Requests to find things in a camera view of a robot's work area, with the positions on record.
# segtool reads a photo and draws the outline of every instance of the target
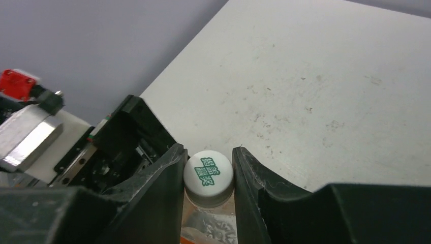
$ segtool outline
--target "dust speck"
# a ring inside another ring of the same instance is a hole
[[[306,118],[302,117],[301,118],[301,125],[307,126],[308,124],[309,124],[309,121]]]
[[[258,92],[253,89],[254,85],[247,86],[247,90],[251,90],[253,94],[257,94]]]
[[[307,113],[313,113],[313,112],[312,112],[313,108],[305,107],[305,110],[307,111]]]
[[[278,121],[286,121],[287,123],[290,123],[289,117],[279,117],[277,115],[274,115],[274,118]]]
[[[370,77],[370,82],[374,85],[380,86],[381,84],[383,84],[383,81],[379,78],[376,77]]]
[[[257,122],[257,120],[260,118],[260,114],[256,114],[256,118],[255,118],[255,120],[254,120],[254,122]]]
[[[329,141],[328,141],[328,138],[326,138],[326,137],[324,137],[324,138],[322,139],[322,145],[323,145],[325,148],[330,148],[330,147],[332,147],[332,143],[331,143],[331,142],[329,142]]]
[[[331,121],[331,123],[326,124],[326,129],[332,132],[335,132],[338,128],[343,128],[344,123],[339,123],[336,120]]]

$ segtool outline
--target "white table surface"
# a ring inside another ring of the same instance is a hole
[[[242,145],[309,190],[431,185],[431,19],[230,0],[141,96],[190,155]]]

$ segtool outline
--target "scratch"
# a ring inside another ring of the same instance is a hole
[[[274,118],[278,121],[286,121],[287,123],[290,123],[289,121],[289,117],[283,117],[283,118],[279,118],[277,115],[274,115]]]
[[[12,231],[10,236],[23,236],[23,235],[45,235],[47,230],[16,230]]]
[[[369,114],[371,114],[371,110],[373,109],[373,106],[370,106],[369,107],[369,109],[365,112],[365,114],[358,120],[358,122],[356,123],[356,126],[355,127],[358,127],[359,125],[361,125],[362,123],[362,121],[369,115]]]
[[[263,180],[264,181],[264,183],[265,183],[265,186],[266,186],[266,184],[268,184],[268,185],[270,185],[272,188],[276,188],[279,184],[282,184],[282,185],[284,185],[284,186],[287,186],[287,187],[290,187],[290,186],[292,186],[293,184],[290,184],[290,185],[288,185],[288,184],[286,184],[286,183],[284,183],[284,182],[281,182],[281,181],[278,181],[277,183],[275,183],[275,186],[273,186],[272,184],[271,184],[271,182],[269,182],[269,181],[267,181],[267,180]]]
[[[22,228],[28,228],[30,227],[29,224],[26,223],[25,220],[21,219],[20,217],[14,215],[13,213],[7,211],[6,209],[0,207],[0,216],[4,216],[5,218],[11,220],[12,222],[16,223],[17,225],[21,226]]]
[[[46,201],[45,203],[46,203],[46,204],[49,204],[49,205],[55,205],[55,204],[57,204],[57,202],[56,202],[56,201],[52,201],[52,200],[50,200],[50,201]]]

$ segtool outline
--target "white plastic part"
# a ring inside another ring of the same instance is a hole
[[[45,183],[50,183],[57,176],[54,171],[56,164],[91,126],[64,110],[60,110],[55,117],[63,122],[63,132],[25,172]]]
[[[233,192],[232,163],[218,151],[198,152],[186,163],[184,183],[187,196],[198,207],[220,206]]]

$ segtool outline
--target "screw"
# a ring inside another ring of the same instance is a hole
[[[104,164],[100,170],[100,173],[102,175],[106,175],[109,172],[109,170],[110,170],[109,166]]]
[[[59,97],[63,97],[63,92],[61,90],[56,91],[55,94]]]

